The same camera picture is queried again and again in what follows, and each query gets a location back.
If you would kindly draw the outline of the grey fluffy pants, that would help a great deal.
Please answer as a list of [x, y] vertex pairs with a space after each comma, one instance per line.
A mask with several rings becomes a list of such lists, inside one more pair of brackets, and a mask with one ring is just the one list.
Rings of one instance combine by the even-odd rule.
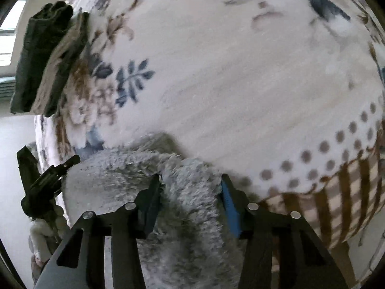
[[161, 209], [153, 232], [138, 242], [148, 288], [236, 288], [244, 253], [219, 200], [220, 173], [184, 157], [165, 133], [104, 149], [72, 167], [63, 200], [74, 223], [83, 212], [117, 210], [162, 177]]

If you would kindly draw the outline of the dark green folded garment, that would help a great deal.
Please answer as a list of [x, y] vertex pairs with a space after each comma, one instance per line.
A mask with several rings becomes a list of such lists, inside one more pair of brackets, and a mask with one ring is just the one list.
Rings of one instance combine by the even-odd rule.
[[64, 1], [49, 3], [30, 17], [15, 75], [11, 113], [28, 113], [37, 96], [46, 64], [66, 35], [73, 8]]

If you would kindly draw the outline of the floral bed blanket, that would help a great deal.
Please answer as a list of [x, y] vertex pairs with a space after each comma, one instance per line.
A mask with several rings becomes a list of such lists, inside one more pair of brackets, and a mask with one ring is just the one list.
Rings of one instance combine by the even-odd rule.
[[87, 45], [43, 168], [164, 132], [334, 247], [384, 207], [384, 14], [369, 0], [67, 0]]

